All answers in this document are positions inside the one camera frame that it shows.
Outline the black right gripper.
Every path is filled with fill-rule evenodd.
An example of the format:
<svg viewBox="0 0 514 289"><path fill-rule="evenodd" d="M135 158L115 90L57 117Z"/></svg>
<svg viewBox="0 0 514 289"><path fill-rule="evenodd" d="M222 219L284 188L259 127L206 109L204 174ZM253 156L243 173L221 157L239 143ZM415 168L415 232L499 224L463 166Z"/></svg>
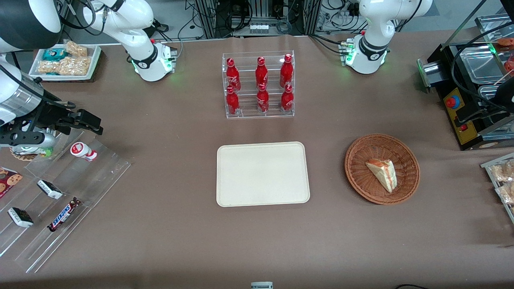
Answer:
<svg viewBox="0 0 514 289"><path fill-rule="evenodd" d="M35 129L58 130L65 133L67 128L89 130L96 135L103 135L104 128L101 126L101 119L88 110L73 110L76 105L70 101L58 101L57 104L50 104L42 101L35 110L29 114L29 131Z"/></svg>

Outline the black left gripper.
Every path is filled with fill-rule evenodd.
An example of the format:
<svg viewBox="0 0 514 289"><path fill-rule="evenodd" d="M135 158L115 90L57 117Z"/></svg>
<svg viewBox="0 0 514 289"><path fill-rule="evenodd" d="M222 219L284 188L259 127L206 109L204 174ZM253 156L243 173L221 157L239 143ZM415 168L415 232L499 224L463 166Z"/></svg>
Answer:
<svg viewBox="0 0 514 289"><path fill-rule="evenodd" d="M501 84L493 97L493 103L501 106L503 110L509 113L514 113L514 77L506 80ZM457 110L458 122L470 122L480 119L485 119L491 114L488 108L477 108L474 106L463 106Z"/></svg>

